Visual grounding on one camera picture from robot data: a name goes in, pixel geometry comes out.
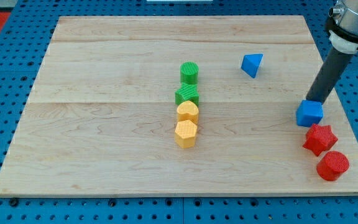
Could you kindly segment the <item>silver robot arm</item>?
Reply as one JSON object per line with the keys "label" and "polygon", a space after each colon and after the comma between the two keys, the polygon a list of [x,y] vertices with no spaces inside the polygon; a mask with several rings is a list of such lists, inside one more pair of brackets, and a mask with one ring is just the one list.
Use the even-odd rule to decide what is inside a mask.
{"label": "silver robot arm", "polygon": [[332,46],[344,54],[358,52],[358,0],[337,0],[325,24]]}

